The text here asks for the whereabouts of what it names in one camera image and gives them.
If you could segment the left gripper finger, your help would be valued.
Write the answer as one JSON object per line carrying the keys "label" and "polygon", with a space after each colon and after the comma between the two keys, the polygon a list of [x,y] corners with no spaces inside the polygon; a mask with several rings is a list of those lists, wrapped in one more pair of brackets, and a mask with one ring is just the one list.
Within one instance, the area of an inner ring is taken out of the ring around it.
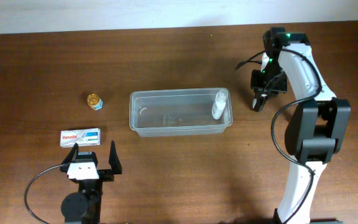
{"label": "left gripper finger", "polygon": [[62,164],[69,164],[76,160],[76,157],[78,155],[79,146],[77,143],[74,143],[71,151],[68,153],[66,158],[62,161]]}
{"label": "left gripper finger", "polygon": [[122,174],[122,165],[119,161],[116,145],[114,141],[111,141],[111,147],[109,152],[109,165],[111,166],[111,170],[113,174]]}

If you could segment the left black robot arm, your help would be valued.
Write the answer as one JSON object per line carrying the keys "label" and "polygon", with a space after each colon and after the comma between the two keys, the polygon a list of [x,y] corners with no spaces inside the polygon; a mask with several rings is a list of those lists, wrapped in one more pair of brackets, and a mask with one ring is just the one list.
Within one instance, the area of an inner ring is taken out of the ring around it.
{"label": "left black robot arm", "polygon": [[103,184],[114,181],[115,175],[122,174],[122,165],[116,152],[115,142],[111,142],[108,163],[109,169],[98,169],[95,152],[80,152],[74,144],[62,161],[60,171],[72,182],[78,184],[78,190],[67,195],[61,204],[61,213],[65,223],[99,223]]}

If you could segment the clear plastic container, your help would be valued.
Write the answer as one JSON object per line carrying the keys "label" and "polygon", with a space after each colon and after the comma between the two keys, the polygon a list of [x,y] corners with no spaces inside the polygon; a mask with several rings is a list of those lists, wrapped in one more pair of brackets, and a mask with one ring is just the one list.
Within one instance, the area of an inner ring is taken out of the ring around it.
{"label": "clear plastic container", "polygon": [[[221,90],[226,106],[214,119],[212,108]],[[226,88],[135,91],[130,96],[129,127],[141,137],[221,134],[233,121]]]}

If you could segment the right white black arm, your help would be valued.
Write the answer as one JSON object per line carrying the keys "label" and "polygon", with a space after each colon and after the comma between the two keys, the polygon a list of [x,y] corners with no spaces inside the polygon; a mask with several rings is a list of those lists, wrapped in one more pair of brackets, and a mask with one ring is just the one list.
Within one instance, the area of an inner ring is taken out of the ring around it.
{"label": "right white black arm", "polygon": [[261,111],[271,96],[291,86],[293,116],[285,130],[285,149],[279,153],[290,162],[285,192],[273,214],[274,223],[310,223],[310,209],[318,180],[332,156],[339,152],[351,106],[339,99],[324,82],[304,33],[272,27],[263,35],[262,67],[253,70],[251,89],[254,111]]}

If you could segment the gold lid small jar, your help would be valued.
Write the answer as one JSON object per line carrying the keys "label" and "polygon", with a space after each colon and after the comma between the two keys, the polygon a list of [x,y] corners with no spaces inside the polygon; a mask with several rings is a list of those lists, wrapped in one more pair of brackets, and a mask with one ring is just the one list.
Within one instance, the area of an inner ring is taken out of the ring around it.
{"label": "gold lid small jar", "polygon": [[89,94],[86,100],[87,104],[94,110],[100,110],[103,107],[103,101],[97,94]]}

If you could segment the white Panadol box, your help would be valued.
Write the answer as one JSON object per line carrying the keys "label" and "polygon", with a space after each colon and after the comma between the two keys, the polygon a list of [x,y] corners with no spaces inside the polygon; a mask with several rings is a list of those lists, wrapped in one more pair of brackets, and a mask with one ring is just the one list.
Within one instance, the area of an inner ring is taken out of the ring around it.
{"label": "white Panadol box", "polygon": [[101,144],[101,130],[99,128],[66,130],[60,133],[60,146],[73,147],[98,146]]}

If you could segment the white translucent bottle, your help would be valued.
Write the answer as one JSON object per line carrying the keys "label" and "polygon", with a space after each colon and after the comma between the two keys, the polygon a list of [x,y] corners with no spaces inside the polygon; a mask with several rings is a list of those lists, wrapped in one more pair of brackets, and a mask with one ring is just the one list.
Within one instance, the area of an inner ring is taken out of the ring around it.
{"label": "white translucent bottle", "polygon": [[223,111],[226,107],[227,103],[227,91],[226,90],[219,90],[216,94],[215,101],[211,108],[211,114],[214,119],[218,120],[223,114]]}

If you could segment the black bottle white cap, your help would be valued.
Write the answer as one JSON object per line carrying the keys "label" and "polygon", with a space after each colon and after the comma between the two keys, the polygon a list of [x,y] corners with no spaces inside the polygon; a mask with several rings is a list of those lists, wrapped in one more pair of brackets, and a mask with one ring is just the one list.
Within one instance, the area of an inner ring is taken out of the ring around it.
{"label": "black bottle white cap", "polygon": [[255,107],[256,107],[256,104],[258,102],[258,99],[257,97],[255,96],[254,99],[253,99],[253,102],[252,102],[252,109],[255,110]]}

